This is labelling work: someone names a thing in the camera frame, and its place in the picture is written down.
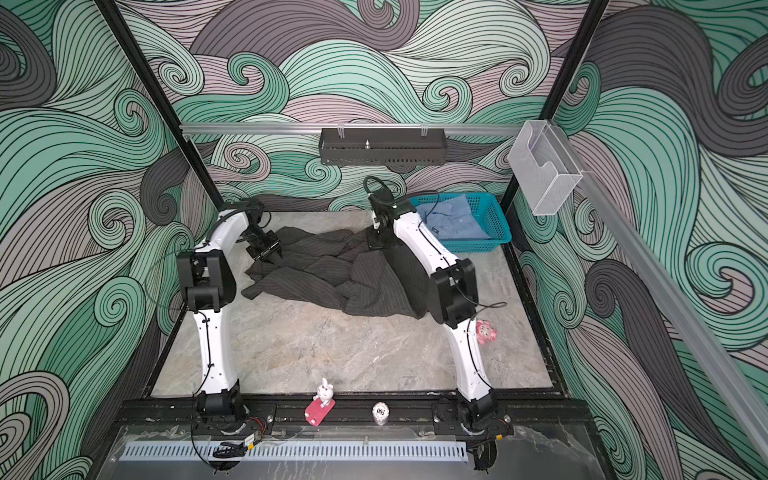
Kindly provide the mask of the dark grey pinstriped shirt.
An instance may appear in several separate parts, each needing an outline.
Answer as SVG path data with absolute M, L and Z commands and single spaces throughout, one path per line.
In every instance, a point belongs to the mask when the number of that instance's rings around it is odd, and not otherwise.
M 276 232 L 281 252 L 256 261 L 246 271 L 253 284 L 242 295 L 253 300 L 267 293 L 303 301 L 352 316 L 427 312 L 428 275 L 401 241 L 372 249 L 370 228 L 310 233 L 296 227 Z

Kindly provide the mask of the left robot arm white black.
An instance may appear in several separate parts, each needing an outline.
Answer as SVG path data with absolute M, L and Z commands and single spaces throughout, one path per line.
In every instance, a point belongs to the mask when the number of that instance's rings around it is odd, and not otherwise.
M 277 235 L 260 226 L 264 210 L 256 198 L 226 204 L 203 240 L 176 257 L 180 293 L 198 333 L 202 375 L 193 399 L 203 419 L 224 417 L 244 422 L 248 418 L 226 320 L 227 307 L 238 293 L 228 255 L 240 241 L 247 244 L 247 253 L 257 261 L 280 252 Z

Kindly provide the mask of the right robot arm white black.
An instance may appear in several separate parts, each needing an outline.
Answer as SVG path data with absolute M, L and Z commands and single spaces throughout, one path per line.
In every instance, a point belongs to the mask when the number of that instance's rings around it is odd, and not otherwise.
M 384 248 L 400 242 L 425 271 L 427 310 L 444 328 L 456 368 L 458 420 L 469 434 L 484 433 L 498 412 L 478 333 L 478 313 L 488 306 L 480 302 L 472 261 L 452 253 L 429 220 L 444 203 L 436 199 L 429 210 L 421 212 L 411 199 L 395 197 L 384 181 L 372 175 L 364 178 L 363 188 L 372 209 L 369 245 Z

